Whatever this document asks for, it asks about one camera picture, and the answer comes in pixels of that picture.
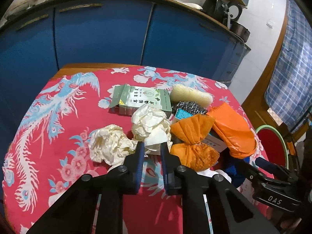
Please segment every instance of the yellow sponge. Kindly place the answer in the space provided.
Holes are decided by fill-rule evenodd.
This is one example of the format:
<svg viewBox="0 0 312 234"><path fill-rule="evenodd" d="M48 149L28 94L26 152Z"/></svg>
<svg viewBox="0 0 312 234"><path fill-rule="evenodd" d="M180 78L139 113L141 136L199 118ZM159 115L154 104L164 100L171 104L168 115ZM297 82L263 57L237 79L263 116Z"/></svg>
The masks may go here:
<svg viewBox="0 0 312 234"><path fill-rule="evenodd" d="M199 105L206 108L213 102L213 97L208 92L201 92L182 84L175 84L170 93L170 100L172 102L196 101Z"/></svg>

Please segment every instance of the screw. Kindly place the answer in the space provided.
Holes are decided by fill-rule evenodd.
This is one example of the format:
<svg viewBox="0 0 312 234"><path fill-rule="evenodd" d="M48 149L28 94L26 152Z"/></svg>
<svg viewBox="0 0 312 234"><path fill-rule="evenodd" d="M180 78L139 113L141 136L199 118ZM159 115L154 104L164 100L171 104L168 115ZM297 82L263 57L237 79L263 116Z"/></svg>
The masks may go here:
<svg viewBox="0 0 312 234"><path fill-rule="evenodd" d="M185 167L184 165L179 165L179 166L177 167L177 171L178 171L178 172L185 172L185 171L186 171L186 167Z"/></svg>
<svg viewBox="0 0 312 234"><path fill-rule="evenodd" d="M125 165L120 165L117 167L118 171L125 172L128 168Z"/></svg>
<svg viewBox="0 0 312 234"><path fill-rule="evenodd" d="M216 181L222 181L224 179L224 177L221 174L215 174L215 175L213 175L213 178Z"/></svg>
<svg viewBox="0 0 312 234"><path fill-rule="evenodd" d="M84 174L81 176L82 181L89 181L91 179L90 174Z"/></svg>

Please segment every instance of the white tissue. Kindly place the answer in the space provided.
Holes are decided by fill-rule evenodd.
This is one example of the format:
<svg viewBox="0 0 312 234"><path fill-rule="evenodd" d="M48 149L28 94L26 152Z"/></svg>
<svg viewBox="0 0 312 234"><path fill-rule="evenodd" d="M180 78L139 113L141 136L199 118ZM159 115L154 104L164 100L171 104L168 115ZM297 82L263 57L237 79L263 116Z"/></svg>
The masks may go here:
<svg viewBox="0 0 312 234"><path fill-rule="evenodd" d="M137 144L138 141L127 138L121 127L108 125L92 134L89 143L90 158L98 163L104 160L111 165L110 171L123 164L125 157L134 153Z"/></svg>
<svg viewBox="0 0 312 234"><path fill-rule="evenodd" d="M163 111L144 104L133 113L131 122L134 139L144 142L145 154L160 155L160 144L164 142L170 151L170 124Z"/></svg>
<svg viewBox="0 0 312 234"><path fill-rule="evenodd" d="M215 170L215 171L212 171L210 169L207 169L207 170L204 170L204 171L200 171L200 172L197 172L197 174L199 175L202 175L202 176L206 176L206 177L212 177L213 175L215 174L221 174L224 178L227 179L228 182L231 183L232 179L230 178L229 175L227 175L224 171L222 170Z"/></svg>

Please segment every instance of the wall switch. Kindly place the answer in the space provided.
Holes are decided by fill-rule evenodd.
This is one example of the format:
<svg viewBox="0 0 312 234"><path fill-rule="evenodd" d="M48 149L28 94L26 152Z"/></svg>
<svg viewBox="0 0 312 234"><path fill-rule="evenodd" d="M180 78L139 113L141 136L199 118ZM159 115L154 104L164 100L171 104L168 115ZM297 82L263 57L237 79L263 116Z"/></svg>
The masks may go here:
<svg viewBox="0 0 312 234"><path fill-rule="evenodd" d="M275 22L272 21L272 20L269 20L269 21L267 21L267 23L266 23L266 25L267 25L268 27L270 27L270 28L273 28L274 24L275 24Z"/></svg>

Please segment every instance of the orange rubber glove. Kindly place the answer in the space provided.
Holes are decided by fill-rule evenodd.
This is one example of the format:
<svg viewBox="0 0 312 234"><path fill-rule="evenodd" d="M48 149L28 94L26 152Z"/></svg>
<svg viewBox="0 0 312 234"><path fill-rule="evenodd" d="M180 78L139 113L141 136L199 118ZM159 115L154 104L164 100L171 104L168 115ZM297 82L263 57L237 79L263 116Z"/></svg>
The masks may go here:
<svg viewBox="0 0 312 234"><path fill-rule="evenodd" d="M178 156L182 165L197 172L212 167L220 154L201 140L207 136L213 122L214 118L196 114L172 124L171 133L184 143L172 145L170 153Z"/></svg>
<svg viewBox="0 0 312 234"><path fill-rule="evenodd" d="M232 157L244 159L255 153L254 134L245 119L227 103L212 107L207 115L216 119L213 129L227 144Z"/></svg>

